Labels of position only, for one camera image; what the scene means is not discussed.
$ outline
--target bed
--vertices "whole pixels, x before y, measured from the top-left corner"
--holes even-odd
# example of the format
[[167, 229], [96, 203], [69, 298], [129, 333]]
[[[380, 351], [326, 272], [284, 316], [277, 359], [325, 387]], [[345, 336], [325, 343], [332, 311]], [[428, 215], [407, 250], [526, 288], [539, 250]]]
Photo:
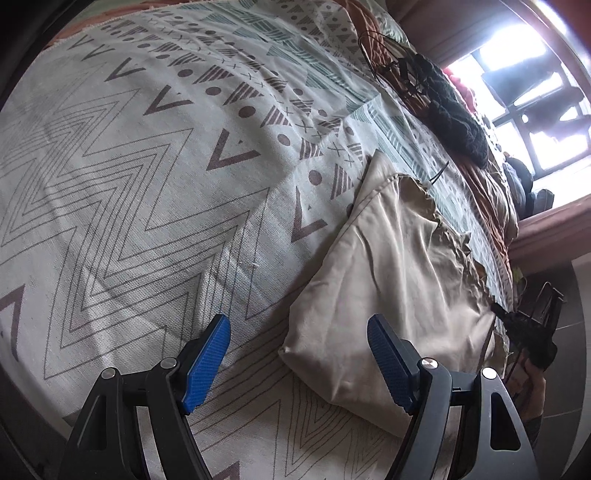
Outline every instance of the bed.
[[[346, 8], [208, 1], [90, 22], [39, 55], [0, 128], [0, 361], [50, 424], [68, 431], [105, 367], [175, 356], [225, 312], [232, 343], [190, 417], [214, 478], [385, 476], [400, 440], [277, 355], [374, 151], [421, 181], [450, 160], [373, 78]], [[430, 194], [510, 307], [465, 176], [451, 163]]]

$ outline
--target dark clothing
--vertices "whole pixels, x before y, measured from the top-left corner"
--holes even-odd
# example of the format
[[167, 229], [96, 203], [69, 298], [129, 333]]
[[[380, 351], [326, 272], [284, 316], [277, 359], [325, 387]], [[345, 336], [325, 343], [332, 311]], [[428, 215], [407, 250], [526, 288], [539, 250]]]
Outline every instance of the dark clothing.
[[456, 92], [442, 70], [421, 54], [413, 58], [415, 73], [431, 100], [429, 126], [445, 146], [468, 156], [486, 168], [488, 143], [482, 127], [456, 98]]
[[542, 426], [542, 415], [523, 422], [523, 426], [525, 427], [525, 434], [530, 440], [531, 447], [534, 448], [538, 441], [538, 434], [540, 433], [540, 428]]

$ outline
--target blue gripper pad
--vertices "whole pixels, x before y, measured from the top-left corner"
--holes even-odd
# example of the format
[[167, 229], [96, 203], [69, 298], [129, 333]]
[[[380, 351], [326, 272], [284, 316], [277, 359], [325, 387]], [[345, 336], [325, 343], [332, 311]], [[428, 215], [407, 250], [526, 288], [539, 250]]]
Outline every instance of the blue gripper pad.
[[368, 320], [368, 343], [394, 403], [409, 415], [414, 414], [418, 408], [415, 385], [418, 384], [416, 361], [420, 359], [419, 355], [413, 355], [416, 351], [406, 351], [382, 315], [374, 315]]
[[228, 345], [230, 345], [230, 320], [228, 317], [216, 315], [213, 322], [217, 322], [217, 324], [213, 326], [212, 330], [208, 327], [199, 339], [199, 343], [204, 341], [203, 347], [187, 371], [186, 390], [181, 401], [185, 415], [189, 415], [195, 407], [205, 401], [207, 392], [217, 374], [217, 369], [226, 355]]

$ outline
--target beige pillowcase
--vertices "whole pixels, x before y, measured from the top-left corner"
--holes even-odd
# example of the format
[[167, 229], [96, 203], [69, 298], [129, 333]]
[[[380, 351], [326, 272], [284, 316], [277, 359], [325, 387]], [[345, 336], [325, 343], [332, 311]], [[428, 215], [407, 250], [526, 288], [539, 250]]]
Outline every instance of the beige pillowcase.
[[485, 359], [504, 367], [483, 268], [466, 244], [425, 190], [376, 152], [348, 222], [291, 306], [283, 361], [326, 401], [403, 437], [409, 417], [366, 337], [373, 314], [448, 369], [475, 372]]

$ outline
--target pink cloth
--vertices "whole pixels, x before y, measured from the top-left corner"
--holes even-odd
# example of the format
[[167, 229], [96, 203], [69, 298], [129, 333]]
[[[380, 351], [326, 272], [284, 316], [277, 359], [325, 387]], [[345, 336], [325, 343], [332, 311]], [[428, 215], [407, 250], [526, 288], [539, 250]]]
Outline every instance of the pink cloth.
[[447, 78], [449, 78], [450, 82], [452, 82], [457, 91], [460, 92], [460, 95], [466, 102], [468, 110], [470, 110], [471, 113], [476, 113], [476, 93], [474, 90], [462, 83], [462, 79], [459, 76], [454, 75], [454, 73], [449, 68], [444, 69], [443, 73], [447, 75]]

